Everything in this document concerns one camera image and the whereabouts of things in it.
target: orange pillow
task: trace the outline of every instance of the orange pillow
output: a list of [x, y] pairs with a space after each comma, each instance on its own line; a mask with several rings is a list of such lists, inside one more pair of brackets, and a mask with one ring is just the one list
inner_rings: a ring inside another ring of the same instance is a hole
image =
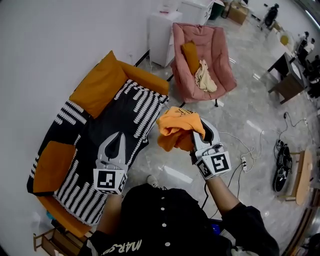
[[69, 100], [97, 118], [128, 77], [110, 51], [82, 80]]
[[188, 64], [190, 72], [194, 76], [197, 70], [200, 68], [195, 42], [190, 41], [181, 45], [181, 50]]
[[53, 192], [60, 188], [75, 151], [74, 145], [49, 141], [35, 169], [33, 192]]

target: black shirt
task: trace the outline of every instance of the black shirt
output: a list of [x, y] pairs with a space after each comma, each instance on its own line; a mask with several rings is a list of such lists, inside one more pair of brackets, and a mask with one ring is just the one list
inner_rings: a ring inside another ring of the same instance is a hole
[[[277, 242], [265, 229], [260, 212], [239, 203], [222, 217], [236, 246], [259, 256], [278, 256]], [[79, 255], [219, 255], [231, 256], [231, 242], [215, 235], [208, 217], [186, 191], [148, 184], [132, 188], [122, 202], [115, 235], [96, 231]]]

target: white cabinet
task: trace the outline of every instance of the white cabinet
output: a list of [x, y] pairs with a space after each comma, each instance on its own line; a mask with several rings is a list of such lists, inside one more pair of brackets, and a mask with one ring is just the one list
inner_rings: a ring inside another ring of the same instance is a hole
[[210, 17], [214, 0], [182, 0], [178, 11], [182, 23], [204, 25]]
[[154, 12], [149, 19], [149, 46], [152, 62], [166, 67], [175, 57], [173, 23], [179, 23], [182, 13]]

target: beige cloth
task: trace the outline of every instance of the beige cloth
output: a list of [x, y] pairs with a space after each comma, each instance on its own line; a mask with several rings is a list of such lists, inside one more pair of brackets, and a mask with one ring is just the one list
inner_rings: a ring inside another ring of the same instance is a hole
[[208, 71], [208, 65], [206, 61], [200, 60], [200, 67], [195, 73], [195, 84], [205, 92], [215, 92], [217, 90], [217, 85], [215, 82], [211, 79], [209, 71]]

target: black and white patterned blanket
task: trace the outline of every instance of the black and white patterned blanket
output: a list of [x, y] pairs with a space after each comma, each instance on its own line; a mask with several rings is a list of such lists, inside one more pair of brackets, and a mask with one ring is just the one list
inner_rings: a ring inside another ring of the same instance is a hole
[[110, 135], [123, 132], [126, 138], [125, 162], [130, 167], [139, 151], [148, 145], [147, 135], [167, 101], [168, 96], [146, 89], [130, 79], [96, 119], [75, 103], [67, 101], [51, 125], [33, 163], [28, 191], [33, 193], [35, 169], [48, 142], [74, 144], [75, 154], [61, 187], [42, 195], [53, 194], [78, 220], [90, 226], [96, 225], [107, 198], [106, 194], [94, 189], [93, 182], [100, 144]]

